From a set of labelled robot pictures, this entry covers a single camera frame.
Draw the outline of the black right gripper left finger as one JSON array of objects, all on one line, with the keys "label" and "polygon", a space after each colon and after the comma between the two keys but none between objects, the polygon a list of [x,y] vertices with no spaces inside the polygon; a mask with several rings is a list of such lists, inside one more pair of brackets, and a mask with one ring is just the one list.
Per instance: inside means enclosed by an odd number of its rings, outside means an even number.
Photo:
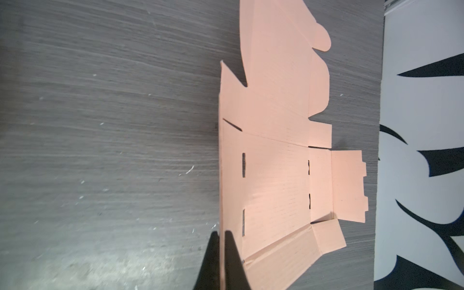
[{"label": "black right gripper left finger", "polygon": [[220,290],[219,235],[212,232],[193,290]]}]

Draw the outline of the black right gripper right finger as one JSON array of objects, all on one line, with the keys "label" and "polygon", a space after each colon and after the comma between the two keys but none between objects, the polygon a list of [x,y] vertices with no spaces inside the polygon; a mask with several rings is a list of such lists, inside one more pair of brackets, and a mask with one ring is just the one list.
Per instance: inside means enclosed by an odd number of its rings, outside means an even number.
[{"label": "black right gripper right finger", "polygon": [[231,231],[225,232],[225,288],[251,290]]}]

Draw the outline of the orange cardboard box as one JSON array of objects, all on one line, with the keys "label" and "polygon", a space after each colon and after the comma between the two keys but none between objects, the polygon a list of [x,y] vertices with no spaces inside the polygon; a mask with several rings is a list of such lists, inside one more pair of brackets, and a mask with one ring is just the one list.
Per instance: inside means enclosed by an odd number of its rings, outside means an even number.
[{"label": "orange cardboard box", "polygon": [[361,151],[332,149],[312,121],[329,102],[319,51],[326,29],[303,1],[241,1],[246,84],[226,64],[219,93],[220,287],[227,237],[253,290],[285,290],[322,255],[346,246],[340,221],[365,222]]}]

